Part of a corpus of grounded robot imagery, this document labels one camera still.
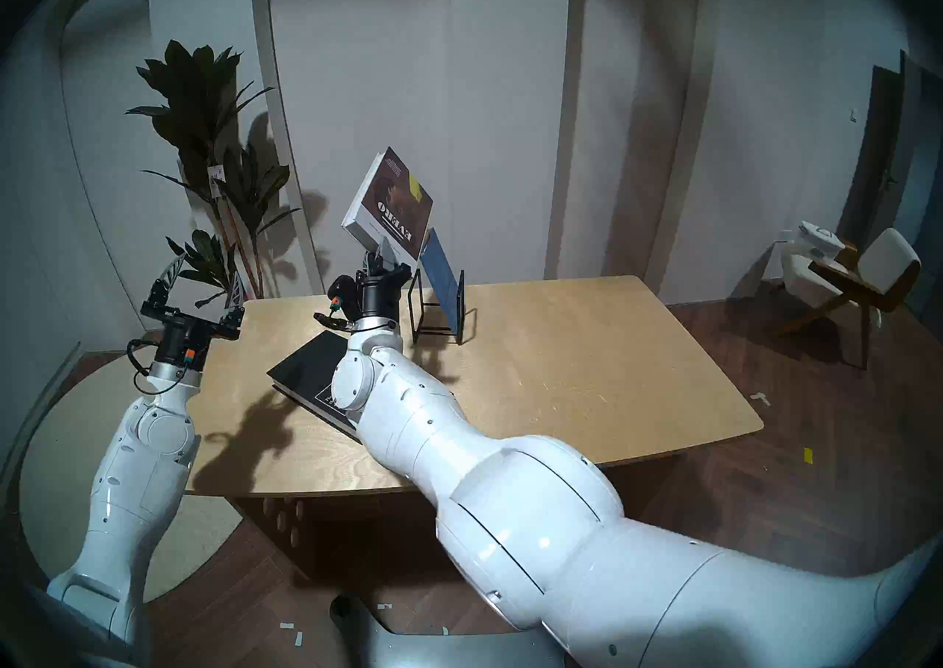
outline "black book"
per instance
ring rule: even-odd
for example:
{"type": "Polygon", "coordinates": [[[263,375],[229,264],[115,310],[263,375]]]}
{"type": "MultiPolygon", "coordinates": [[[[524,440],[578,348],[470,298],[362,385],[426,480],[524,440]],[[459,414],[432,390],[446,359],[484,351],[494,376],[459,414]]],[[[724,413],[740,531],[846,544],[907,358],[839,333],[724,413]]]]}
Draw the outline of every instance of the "black book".
{"type": "Polygon", "coordinates": [[[334,369],[347,353],[347,339],[330,330],[315,336],[288,358],[276,363],[268,375],[273,387],[329,425],[357,440],[357,429],[338,409],[331,396],[334,369]]]}

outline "round rug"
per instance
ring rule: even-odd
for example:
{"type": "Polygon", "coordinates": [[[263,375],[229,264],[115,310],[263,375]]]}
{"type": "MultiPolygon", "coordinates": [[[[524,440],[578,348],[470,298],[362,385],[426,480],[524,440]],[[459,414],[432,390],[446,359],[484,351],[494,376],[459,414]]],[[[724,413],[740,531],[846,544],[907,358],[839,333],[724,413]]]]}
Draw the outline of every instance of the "round rug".
{"type": "MultiPolygon", "coordinates": [[[[136,356],[146,366],[154,350],[147,347],[136,356]]],[[[29,443],[20,474],[20,518],[46,577],[65,571],[78,558],[89,525],[91,481],[125,409],[140,396],[131,383],[133,374],[122,356],[84,378],[59,399],[29,443]]],[[[151,558],[144,601],[172,590],[199,569],[241,520],[225,498],[183,496],[151,558]]]]}

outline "blue book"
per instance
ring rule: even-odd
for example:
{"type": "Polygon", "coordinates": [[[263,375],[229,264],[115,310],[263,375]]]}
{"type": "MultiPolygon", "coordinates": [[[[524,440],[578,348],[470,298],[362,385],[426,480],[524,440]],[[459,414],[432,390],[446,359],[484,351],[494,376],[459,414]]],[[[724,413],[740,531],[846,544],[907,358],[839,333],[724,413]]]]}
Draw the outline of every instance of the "blue book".
{"type": "Polygon", "coordinates": [[[438,304],[442,306],[445,319],[449,322],[449,328],[452,333],[458,335],[458,283],[455,281],[452,267],[449,266],[449,260],[445,259],[445,251],[434,228],[429,230],[429,238],[419,259],[423,263],[425,275],[432,285],[438,304]]]}

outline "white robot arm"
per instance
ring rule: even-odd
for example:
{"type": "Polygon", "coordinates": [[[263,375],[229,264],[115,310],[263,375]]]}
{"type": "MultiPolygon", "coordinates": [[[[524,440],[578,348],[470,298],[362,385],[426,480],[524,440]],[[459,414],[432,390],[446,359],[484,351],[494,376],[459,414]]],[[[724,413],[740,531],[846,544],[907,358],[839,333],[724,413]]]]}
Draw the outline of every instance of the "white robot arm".
{"type": "Polygon", "coordinates": [[[213,337],[239,337],[241,305],[219,323],[166,306],[179,264],[151,289],[141,312],[162,321],[164,335],[145,374],[156,396],[142,396],[125,411],[91,484],[89,528],[76,563],[46,589],[53,599],[98,625],[102,649],[113,658],[147,663],[150,639],[141,617],[151,555],[176,515],[200,438],[187,402],[200,391],[203,364],[213,337]]]}
{"type": "Polygon", "coordinates": [[[627,519],[567,444],[472,427],[403,355],[389,301],[361,292],[337,405],[371,455],[436,506],[438,540],[483,599],[516,628],[543,624],[585,668],[847,665],[933,554],[936,541],[876,575],[822,577],[627,519]]]}

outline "chair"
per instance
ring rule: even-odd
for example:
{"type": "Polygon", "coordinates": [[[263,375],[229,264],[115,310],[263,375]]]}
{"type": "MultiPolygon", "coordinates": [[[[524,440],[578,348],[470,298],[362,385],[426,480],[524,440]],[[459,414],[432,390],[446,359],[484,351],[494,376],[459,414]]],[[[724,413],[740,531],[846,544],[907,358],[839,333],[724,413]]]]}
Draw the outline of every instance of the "chair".
{"type": "Polygon", "coordinates": [[[805,257],[800,253],[805,248],[783,249],[783,282],[787,292],[813,309],[776,334],[794,333],[827,315],[842,328],[861,326],[861,367],[867,369],[871,328],[879,328],[881,313],[893,311],[910,292],[921,273],[921,260],[894,228],[881,232],[860,259],[853,245],[834,262],[805,257]]]}

